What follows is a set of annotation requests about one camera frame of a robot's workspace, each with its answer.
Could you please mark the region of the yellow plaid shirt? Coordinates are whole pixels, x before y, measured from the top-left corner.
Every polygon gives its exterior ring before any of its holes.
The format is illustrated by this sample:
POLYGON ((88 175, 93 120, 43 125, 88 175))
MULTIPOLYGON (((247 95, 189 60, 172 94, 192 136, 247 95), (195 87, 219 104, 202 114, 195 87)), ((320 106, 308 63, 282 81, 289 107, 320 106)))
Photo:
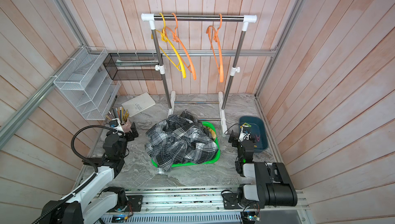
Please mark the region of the yellow plaid shirt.
POLYGON ((210 134, 212 136, 212 139, 216 140, 216 138, 217 138, 216 132, 212 128, 208 127, 208 126, 206 126, 205 128, 210 132, 210 134))

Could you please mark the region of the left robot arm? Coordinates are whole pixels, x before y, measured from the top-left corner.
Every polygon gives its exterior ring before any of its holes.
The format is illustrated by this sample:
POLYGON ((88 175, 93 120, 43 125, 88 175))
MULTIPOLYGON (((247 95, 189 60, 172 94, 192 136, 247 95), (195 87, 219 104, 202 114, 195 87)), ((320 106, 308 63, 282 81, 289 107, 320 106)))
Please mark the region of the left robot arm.
POLYGON ((75 140, 86 126, 77 131, 71 140, 75 155, 93 167, 91 176, 60 200, 49 201, 42 209, 36 224, 94 224, 109 211, 120 212, 121 219, 129 219, 135 212, 141 211, 143 197, 127 196, 125 188, 108 187, 107 184, 121 172, 125 158, 129 154, 128 142, 138 137, 135 123, 122 125, 119 119, 113 119, 106 129, 104 154, 100 158, 87 158, 77 152, 75 140))

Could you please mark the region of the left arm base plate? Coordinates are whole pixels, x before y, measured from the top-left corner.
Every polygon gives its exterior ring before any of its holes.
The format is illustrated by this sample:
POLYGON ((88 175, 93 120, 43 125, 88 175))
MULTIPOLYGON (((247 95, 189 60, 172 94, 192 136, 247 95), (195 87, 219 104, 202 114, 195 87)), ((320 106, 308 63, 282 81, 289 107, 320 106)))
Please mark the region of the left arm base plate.
POLYGON ((142 209, 143 195, 127 195, 125 211, 128 213, 140 212, 142 209))

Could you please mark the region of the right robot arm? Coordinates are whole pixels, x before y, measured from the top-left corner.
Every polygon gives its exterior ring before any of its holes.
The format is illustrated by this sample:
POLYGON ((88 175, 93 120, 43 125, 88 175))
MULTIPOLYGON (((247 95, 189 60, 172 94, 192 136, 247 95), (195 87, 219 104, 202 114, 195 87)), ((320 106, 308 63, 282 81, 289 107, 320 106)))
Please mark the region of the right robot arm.
POLYGON ((294 207, 298 198, 285 165, 281 162, 255 162, 253 160, 255 143, 246 135, 231 132, 229 143, 237 148, 235 161, 237 173, 244 178, 251 178, 253 184, 239 185, 237 192, 228 197, 229 202, 236 202, 240 207, 281 206, 294 207))

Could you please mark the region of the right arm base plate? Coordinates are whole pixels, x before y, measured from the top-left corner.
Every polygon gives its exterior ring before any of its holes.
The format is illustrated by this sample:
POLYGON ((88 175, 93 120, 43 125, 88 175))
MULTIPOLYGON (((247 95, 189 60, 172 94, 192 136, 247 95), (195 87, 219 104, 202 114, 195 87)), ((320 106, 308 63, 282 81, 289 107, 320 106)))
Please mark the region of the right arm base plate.
POLYGON ((230 190, 224 190, 221 192, 221 197, 223 199, 223 206, 225 210, 235 210, 242 209, 238 201, 238 195, 230 190))

